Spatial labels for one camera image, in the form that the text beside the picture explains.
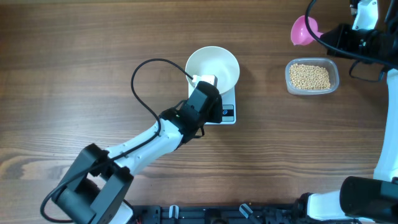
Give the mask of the pink plastic measuring scoop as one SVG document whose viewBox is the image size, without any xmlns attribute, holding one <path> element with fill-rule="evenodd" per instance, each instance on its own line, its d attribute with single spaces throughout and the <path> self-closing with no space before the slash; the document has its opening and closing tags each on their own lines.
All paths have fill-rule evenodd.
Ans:
<svg viewBox="0 0 398 224">
<path fill-rule="evenodd" d="M 308 23 L 313 33 L 320 38 L 323 33 L 318 31 L 318 23 L 314 18 L 309 17 Z M 314 41 L 305 25 L 305 16 L 300 16 L 292 26 L 290 39 L 294 45 L 308 45 Z"/>
</svg>

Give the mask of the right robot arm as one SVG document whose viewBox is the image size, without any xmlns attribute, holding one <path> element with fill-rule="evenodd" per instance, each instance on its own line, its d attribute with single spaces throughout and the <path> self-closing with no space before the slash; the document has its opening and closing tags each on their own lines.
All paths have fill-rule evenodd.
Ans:
<svg viewBox="0 0 398 224">
<path fill-rule="evenodd" d="M 297 112 L 312 137 L 317 153 L 310 155 L 301 191 L 314 219 L 344 219 L 347 215 L 397 223 L 397 201 L 380 197 L 365 202 L 375 191 L 370 183 L 397 185 L 397 70 L 382 72 L 380 83 L 351 82 L 351 92 L 337 98 L 312 96 Z"/>
</svg>

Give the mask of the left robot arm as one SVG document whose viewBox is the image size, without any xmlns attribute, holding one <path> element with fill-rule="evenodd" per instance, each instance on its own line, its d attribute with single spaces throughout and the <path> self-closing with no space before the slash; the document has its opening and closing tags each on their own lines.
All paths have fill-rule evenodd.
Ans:
<svg viewBox="0 0 398 224">
<path fill-rule="evenodd" d="M 222 98 L 200 81 L 187 100 L 159 115 L 147 131 L 118 146 L 86 146 L 67 171 L 52 201 L 72 223 L 130 223 L 124 198 L 134 176 L 164 154 L 197 138 L 207 122 L 221 122 Z"/>
</svg>

